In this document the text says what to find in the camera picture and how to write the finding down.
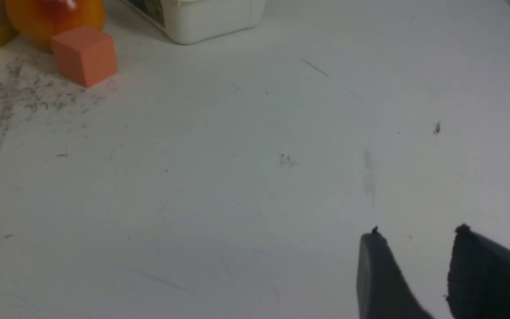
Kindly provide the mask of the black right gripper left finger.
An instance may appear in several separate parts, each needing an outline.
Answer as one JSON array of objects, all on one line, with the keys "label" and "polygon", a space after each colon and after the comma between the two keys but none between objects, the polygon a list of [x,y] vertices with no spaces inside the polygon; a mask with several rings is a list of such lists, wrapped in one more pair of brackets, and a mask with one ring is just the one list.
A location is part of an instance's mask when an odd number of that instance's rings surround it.
[{"label": "black right gripper left finger", "polygon": [[413,295],[377,227],[360,238],[356,292],[361,319],[432,318]]}]

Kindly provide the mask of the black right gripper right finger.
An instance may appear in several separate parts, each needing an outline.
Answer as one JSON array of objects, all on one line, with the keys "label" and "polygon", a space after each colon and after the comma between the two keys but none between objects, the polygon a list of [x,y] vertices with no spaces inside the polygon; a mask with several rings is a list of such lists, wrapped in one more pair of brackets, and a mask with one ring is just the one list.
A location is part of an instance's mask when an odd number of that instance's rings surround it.
[{"label": "black right gripper right finger", "polygon": [[510,249],[456,228],[447,302],[456,319],[510,319]]}]

